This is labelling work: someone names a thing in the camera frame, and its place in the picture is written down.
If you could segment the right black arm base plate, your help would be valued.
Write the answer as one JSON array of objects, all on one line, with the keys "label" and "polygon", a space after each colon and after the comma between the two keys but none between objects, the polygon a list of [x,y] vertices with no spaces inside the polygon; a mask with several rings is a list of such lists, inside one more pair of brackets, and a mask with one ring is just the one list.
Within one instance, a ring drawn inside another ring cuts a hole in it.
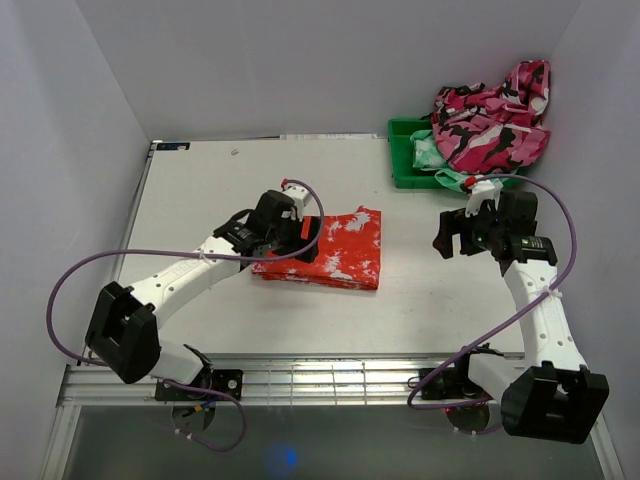
[{"label": "right black arm base plate", "polygon": [[481,387],[473,383],[465,374],[459,373],[455,368],[446,368],[435,375],[425,386],[418,389],[412,396],[412,392],[418,384],[434,371],[434,368],[420,368],[417,374],[407,380],[409,395],[412,401],[416,399],[426,401],[445,400],[489,400],[491,396]]}]

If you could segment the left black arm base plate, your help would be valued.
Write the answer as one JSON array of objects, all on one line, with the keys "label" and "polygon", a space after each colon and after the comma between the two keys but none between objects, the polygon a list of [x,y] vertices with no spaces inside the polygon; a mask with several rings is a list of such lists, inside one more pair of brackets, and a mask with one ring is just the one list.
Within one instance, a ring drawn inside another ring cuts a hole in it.
[{"label": "left black arm base plate", "polygon": [[[189,384],[190,388],[216,390],[240,400],[242,396],[244,372],[240,369],[209,370],[199,374]],[[184,390],[161,381],[156,383],[154,399],[156,401],[195,401],[204,402],[210,394]]]}]

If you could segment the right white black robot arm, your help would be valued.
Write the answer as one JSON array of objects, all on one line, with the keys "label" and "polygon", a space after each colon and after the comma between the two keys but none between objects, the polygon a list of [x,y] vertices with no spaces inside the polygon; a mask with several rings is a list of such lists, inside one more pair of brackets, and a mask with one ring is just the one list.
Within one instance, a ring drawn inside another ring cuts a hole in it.
[{"label": "right white black robot arm", "polygon": [[577,348],[555,281],[557,256],[550,239],[536,233],[538,199],[531,192],[502,191],[490,181],[470,187],[464,208],[440,216],[434,248],[453,255],[458,236],[466,256],[488,252],[500,266],[513,298],[525,367],[516,371],[488,344],[454,361],[451,382],[464,397],[481,390],[500,405],[501,424],[518,437],[583,443],[609,396]]}]

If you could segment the orange white tie-dye trousers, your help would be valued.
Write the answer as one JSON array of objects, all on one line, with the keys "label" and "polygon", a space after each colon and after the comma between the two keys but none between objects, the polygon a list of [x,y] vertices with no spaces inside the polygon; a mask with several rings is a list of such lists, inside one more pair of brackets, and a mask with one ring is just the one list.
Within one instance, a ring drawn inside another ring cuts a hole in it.
[{"label": "orange white tie-dye trousers", "polygon": [[312,263],[262,262],[253,265],[251,273],[267,281],[375,291],[380,281],[381,237],[382,212],[360,206],[350,214],[326,218]]}]

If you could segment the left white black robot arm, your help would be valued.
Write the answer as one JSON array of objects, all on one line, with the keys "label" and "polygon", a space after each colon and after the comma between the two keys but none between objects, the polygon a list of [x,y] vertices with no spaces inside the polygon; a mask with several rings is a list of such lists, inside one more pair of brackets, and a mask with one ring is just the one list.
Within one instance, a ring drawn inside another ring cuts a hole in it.
[{"label": "left white black robot arm", "polygon": [[212,387],[210,361],[190,345],[162,340],[161,329],[205,290],[253,263],[312,263],[324,216],[305,217],[304,211],[316,198],[308,185],[286,180],[165,269],[128,286],[109,283],[98,295],[86,346],[126,384],[150,376],[176,382],[190,399],[205,397]]}]

